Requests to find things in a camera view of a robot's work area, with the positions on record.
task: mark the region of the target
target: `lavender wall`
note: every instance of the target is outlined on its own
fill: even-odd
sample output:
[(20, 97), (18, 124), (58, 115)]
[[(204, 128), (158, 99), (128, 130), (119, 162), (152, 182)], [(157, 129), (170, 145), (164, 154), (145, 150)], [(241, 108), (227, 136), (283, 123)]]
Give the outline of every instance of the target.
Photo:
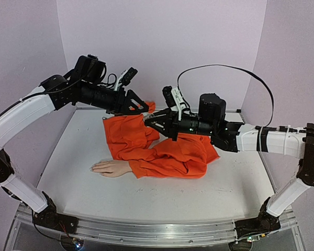
[[(267, 2), (254, 72), (263, 77), (275, 96), (273, 126), (314, 123), (314, 1)], [(268, 94), (253, 79), (242, 109), (251, 124), (269, 120)], [(278, 188), (297, 169), (296, 159), (272, 154), (264, 157)], [(293, 208), (306, 248), (314, 251), (314, 188), (293, 203)]]
[[(253, 69), (265, 6), (266, 0), (58, 0), (58, 13), (69, 68), (87, 53), (118, 75), (133, 66), (139, 73), (129, 87), (165, 107), (162, 88), (176, 85), (187, 68)], [(181, 88), (194, 108), (200, 94), (216, 92), (235, 110), (249, 82), (242, 72), (210, 67), (186, 73)]]
[[(47, 77), (66, 71), (56, 0), (0, 1), (0, 112)], [(34, 185), (72, 112), (66, 107), (41, 118), (5, 148)], [(0, 188), (0, 250), (17, 206)]]

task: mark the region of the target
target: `white platform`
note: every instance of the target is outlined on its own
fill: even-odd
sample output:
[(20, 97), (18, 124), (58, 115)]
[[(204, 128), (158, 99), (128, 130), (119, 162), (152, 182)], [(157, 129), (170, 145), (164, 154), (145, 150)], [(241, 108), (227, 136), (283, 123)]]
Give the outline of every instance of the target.
[[(77, 110), (56, 146), (38, 188), (58, 211), (116, 221), (202, 222), (257, 216), (273, 189), (258, 153), (228, 153), (202, 179), (106, 178), (90, 168), (111, 159), (102, 110)], [(227, 120), (242, 121), (238, 113)]]

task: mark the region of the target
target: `mannequin hand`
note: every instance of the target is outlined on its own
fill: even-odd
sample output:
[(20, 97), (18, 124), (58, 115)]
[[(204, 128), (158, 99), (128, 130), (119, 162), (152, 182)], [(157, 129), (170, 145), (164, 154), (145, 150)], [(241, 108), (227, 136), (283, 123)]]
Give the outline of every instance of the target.
[(92, 167), (92, 171), (105, 177), (119, 177), (132, 172), (128, 161), (101, 161)]

